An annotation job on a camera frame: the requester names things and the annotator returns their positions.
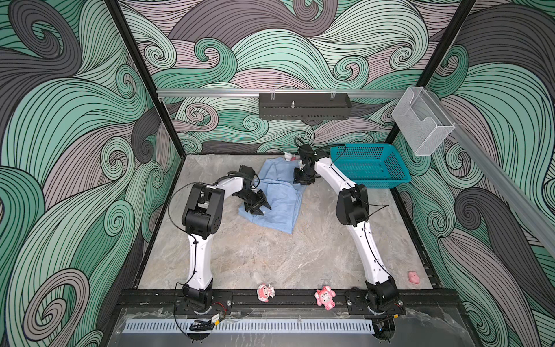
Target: wave pattern wallpaper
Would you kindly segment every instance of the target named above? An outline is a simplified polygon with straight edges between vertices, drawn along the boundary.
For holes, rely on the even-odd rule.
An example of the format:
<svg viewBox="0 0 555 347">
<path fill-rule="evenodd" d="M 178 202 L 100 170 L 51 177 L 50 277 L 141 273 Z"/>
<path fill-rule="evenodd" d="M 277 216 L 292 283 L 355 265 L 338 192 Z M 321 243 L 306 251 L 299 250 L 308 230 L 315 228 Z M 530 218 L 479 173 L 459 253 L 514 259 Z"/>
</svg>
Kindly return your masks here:
<svg viewBox="0 0 555 347">
<path fill-rule="evenodd" d="M 179 157 L 103 0 L 0 2 L 2 346 L 98 345 Z"/>
<path fill-rule="evenodd" d="M 158 88 L 405 89 L 458 1 L 120 0 Z M 352 118 L 261 120 L 254 98 L 166 98 L 187 152 L 383 142 L 395 101 L 354 99 Z"/>
<path fill-rule="evenodd" d="M 555 18 L 546 1 L 470 14 L 429 88 L 555 225 Z M 454 138 L 431 157 L 395 141 L 398 187 L 444 286 L 484 346 L 555 342 L 555 260 Z"/>
</svg>

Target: basket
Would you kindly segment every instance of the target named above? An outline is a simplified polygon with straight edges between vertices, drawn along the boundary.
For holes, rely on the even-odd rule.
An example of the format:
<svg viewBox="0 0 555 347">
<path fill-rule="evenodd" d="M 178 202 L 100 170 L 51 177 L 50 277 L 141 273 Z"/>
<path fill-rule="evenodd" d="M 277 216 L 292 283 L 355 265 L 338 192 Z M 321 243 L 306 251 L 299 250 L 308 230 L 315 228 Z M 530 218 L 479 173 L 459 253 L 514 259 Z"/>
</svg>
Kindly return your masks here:
<svg viewBox="0 0 555 347">
<path fill-rule="evenodd" d="M 332 147 L 331 159 L 348 178 L 367 188 L 394 188 L 411 176 L 393 145 L 347 144 Z"/>
</svg>

